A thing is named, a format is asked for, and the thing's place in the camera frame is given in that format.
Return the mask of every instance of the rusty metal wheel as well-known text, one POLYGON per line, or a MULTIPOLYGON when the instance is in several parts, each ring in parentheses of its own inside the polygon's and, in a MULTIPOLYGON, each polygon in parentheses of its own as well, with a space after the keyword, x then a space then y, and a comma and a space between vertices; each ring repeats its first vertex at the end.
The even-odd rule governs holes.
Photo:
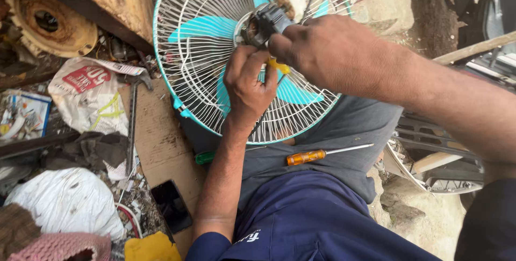
POLYGON ((96 24, 57 0, 6 2, 11 6, 13 23, 25 39, 45 52, 73 58, 86 55, 96 45, 96 24))

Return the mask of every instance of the gray pants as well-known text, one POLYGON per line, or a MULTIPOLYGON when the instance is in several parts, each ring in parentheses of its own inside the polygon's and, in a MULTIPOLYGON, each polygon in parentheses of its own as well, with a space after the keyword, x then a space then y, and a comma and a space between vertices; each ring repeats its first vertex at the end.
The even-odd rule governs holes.
MULTIPOLYGON (((295 137, 296 145, 279 142, 246 152, 238 208, 243 209, 254 192, 269 180, 302 170, 333 175, 370 204, 376 196, 375 185, 372 178, 366 177, 366 173, 387 144, 402 110, 402 107, 376 100, 343 95, 321 121, 295 137), (330 154, 324 159, 303 165, 286 164, 286 157, 295 153, 319 149, 328 151, 367 143, 375 145, 330 154)), ((216 150, 219 136, 203 129, 191 119, 180 117, 177 111, 176 117, 195 153, 216 150)))

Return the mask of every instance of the white wire grill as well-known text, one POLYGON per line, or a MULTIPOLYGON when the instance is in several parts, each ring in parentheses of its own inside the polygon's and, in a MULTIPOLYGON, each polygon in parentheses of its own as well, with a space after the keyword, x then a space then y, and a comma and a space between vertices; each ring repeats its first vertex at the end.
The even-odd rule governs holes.
MULTIPOLYGON (((222 73, 255 5, 253 0, 158 0, 156 5, 154 45, 163 76, 181 109, 219 135, 230 109, 222 73)), ((349 0, 313 0, 306 18, 326 13, 348 15, 349 0)), ((338 100, 339 94, 291 70, 248 143, 277 142, 306 131, 338 100)))

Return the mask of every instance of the red wire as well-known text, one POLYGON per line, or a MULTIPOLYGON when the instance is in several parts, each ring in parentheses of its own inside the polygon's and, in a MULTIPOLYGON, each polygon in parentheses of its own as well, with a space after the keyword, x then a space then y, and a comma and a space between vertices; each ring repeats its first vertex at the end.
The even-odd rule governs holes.
POLYGON ((131 222, 132 231, 134 232, 135 237, 140 238, 140 236, 138 235, 138 229, 136 228, 136 225, 134 224, 134 221, 132 220, 131 214, 123 207, 118 207, 117 209, 119 209, 120 211, 122 211, 123 213, 126 214, 126 216, 129 218, 129 222, 131 222))

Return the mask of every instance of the finger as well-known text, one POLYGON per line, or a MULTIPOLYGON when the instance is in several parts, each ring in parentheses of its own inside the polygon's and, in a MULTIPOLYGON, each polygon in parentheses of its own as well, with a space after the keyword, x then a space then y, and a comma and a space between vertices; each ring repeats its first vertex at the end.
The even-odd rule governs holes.
POLYGON ((276 91, 276 88, 278 87, 278 72, 276 71, 276 68, 267 65, 265 67, 265 90, 274 90, 276 91))
POLYGON ((257 50, 256 47, 250 45, 237 47, 228 60, 225 74, 238 77, 242 72, 243 64, 247 61, 247 58, 253 53, 256 53, 257 50))
POLYGON ((303 25, 304 26, 314 25, 314 24, 319 23, 320 20, 321 20, 320 17, 307 19, 307 20, 304 21, 303 25))
POLYGON ((282 34, 273 34, 269 39, 269 52, 277 62, 289 64, 292 54, 292 41, 282 34))
POLYGON ((302 25, 298 25, 298 24, 289 25, 283 31, 283 35, 292 41, 296 41, 303 37, 303 35, 306 33, 307 28, 308 27, 306 27, 306 26, 302 26, 302 25))
POLYGON ((260 73, 261 66, 267 62, 270 57, 270 53, 267 50, 260 50, 253 53, 247 58, 245 64, 243 64, 242 72, 240 73, 241 78, 256 81, 258 74, 260 73))

